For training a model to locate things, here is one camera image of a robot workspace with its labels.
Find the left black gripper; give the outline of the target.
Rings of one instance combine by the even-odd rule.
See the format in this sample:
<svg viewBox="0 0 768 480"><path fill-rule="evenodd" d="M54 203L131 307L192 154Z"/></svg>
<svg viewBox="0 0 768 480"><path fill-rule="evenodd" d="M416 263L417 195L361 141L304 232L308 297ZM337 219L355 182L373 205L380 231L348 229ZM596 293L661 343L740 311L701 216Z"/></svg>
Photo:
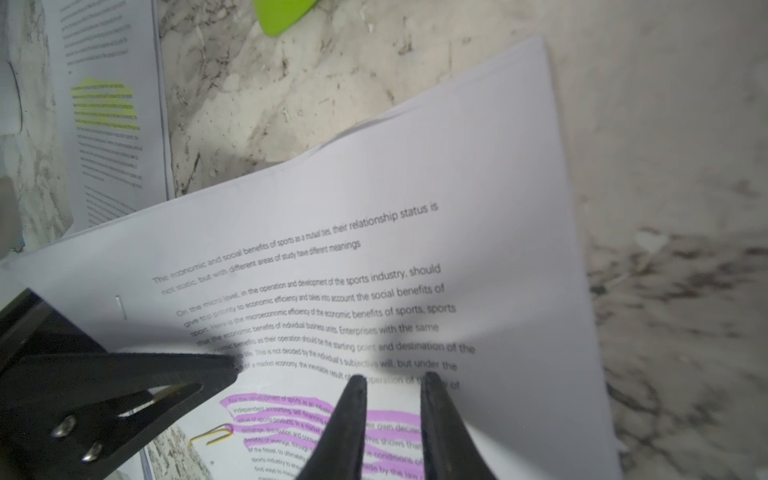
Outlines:
<svg viewBox="0 0 768 480"><path fill-rule="evenodd" d="M1 476L104 479L237 376L225 355L105 353L25 290L1 310Z"/></svg>

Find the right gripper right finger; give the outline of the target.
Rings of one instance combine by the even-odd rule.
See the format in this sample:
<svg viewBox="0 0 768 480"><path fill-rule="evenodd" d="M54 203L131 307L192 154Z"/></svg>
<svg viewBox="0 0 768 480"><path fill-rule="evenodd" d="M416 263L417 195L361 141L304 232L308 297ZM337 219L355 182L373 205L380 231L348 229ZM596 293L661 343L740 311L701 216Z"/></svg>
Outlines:
<svg viewBox="0 0 768 480"><path fill-rule="evenodd" d="M426 479L496 478L435 372L422 378L420 411Z"/></svg>

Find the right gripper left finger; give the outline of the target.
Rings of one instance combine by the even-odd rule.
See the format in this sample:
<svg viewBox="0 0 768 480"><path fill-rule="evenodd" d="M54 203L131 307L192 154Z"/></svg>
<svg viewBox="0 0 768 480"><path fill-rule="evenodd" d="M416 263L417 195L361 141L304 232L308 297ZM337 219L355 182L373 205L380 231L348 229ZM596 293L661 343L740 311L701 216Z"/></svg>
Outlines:
<svg viewBox="0 0 768 480"><path fill-rule="evenodd" d="M367 381L352 376L297 480L360 480L365 450Z"/></svg>

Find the yellow paperclip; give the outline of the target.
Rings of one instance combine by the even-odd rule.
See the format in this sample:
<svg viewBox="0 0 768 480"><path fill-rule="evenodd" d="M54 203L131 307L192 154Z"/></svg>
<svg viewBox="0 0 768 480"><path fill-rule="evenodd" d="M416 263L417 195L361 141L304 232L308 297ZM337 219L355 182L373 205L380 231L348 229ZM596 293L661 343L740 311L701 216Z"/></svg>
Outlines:
<svg viewBox="0 0 768 480"><path fill-rule="evenodd" d="M204 441L206 445L212 445L222 440L228 439L234 435L233 427L230 424L221 424L208 431L192 437L190 444L196 441Z"/></svg>

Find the document with purple highlight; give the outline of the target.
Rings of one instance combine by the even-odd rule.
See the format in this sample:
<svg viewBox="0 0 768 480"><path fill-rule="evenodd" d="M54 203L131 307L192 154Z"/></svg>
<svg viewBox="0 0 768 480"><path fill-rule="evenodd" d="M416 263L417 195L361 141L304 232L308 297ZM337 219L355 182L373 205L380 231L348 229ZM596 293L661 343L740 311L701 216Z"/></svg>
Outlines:
<svg viewBox="0 0 768 480"><path fill-rule="evenodd" d="M12 261L102 346L224 354L179 424L212 479L291 479L348 379L363 475L420 479L436 372L500 479L618 479L548 51L533 37L278 166Z"/></svg>

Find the document with green highlight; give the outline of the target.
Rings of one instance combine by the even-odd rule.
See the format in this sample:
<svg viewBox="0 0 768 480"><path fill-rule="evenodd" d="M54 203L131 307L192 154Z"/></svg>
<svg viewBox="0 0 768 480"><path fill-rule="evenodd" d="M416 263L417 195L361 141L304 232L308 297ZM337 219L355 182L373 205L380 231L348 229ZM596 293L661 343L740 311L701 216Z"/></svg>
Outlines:
<svg viewBox="0 0 768 480"><path fill-rule="evenodd" d="M171 199L155 3L46 1L43 12L73 231Z"/></svg>

